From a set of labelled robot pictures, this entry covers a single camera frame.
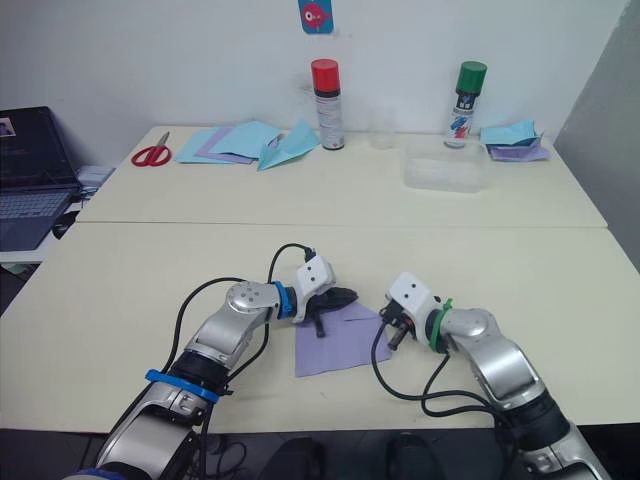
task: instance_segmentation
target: laptop keyboard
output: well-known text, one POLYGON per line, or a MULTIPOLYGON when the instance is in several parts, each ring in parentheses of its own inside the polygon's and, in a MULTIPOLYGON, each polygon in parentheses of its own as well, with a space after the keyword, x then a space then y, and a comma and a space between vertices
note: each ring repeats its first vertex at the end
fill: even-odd
POLYGON ((0 220, 50 217, 67 195, 67 192, 59 192, 2 196, 0 197, 0 220))

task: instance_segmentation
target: red cap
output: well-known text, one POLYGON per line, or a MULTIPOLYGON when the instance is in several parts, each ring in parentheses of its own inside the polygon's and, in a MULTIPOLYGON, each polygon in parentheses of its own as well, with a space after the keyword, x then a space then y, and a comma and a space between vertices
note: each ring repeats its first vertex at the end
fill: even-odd
POLYGON ((320 58, 311 62, 313 88, 320 92, 336 92, 340 90, 338 62, 328 58, 320 58))

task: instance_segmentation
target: blue ring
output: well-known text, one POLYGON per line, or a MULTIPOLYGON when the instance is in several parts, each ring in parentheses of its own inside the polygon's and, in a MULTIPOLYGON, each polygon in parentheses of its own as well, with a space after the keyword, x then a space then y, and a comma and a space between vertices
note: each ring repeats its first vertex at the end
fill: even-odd
POLYGON ((278 318, 288 317, 289 314, 293 311, 293 306, 289 303, 289 295, 287 295, 287 290, 280 282, 273 282, 273 284, 278 289, 278 293, 280 294, 280 310, 278 310, 278 318))
POLYGON ((178 377, 173 377, 171 375, 166 375, 164 373, 160 373, 157 370, 149 370, 147 374, 144 376, 150 382, 162 382, 172 385, 174 387, 181 388, 186 390, 187 392, 191 392, 199 397, 204 398, 205 400, 210 401, 211 403, 216 403, 220 398, 218 395, 213 393, 211 390, 207 390, 206 388, 199 387, 198 385, 194 385, 191 382, 187 382, 186 380, 178 377))

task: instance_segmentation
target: stack of paper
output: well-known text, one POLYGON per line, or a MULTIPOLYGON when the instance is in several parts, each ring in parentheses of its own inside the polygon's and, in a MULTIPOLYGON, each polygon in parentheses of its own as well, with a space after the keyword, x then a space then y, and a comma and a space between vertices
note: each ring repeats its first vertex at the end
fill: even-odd
POLYGON ((533 120, 523 120, 508 127, 480 130, 480 141, 487 146, 493 160, 531 162, 549 158, 549 150, 540 145, 533 120))
POLYGON ((258 170, 265 170, 300 157, 320 143, 302 120, 280 141, 279 135, 279 129, 257 121, 201 130, 192 135, 175 159, 180 163, 211 164, 249 164, 258 160, 258 170))

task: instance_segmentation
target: laptop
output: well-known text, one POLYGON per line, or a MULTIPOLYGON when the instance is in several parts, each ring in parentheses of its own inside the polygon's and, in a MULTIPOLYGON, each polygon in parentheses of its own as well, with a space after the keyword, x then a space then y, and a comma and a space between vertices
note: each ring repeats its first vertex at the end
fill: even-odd
POLYGON ((0 251, 37 248, 79 190, 49 108, 0 110, 0 251))

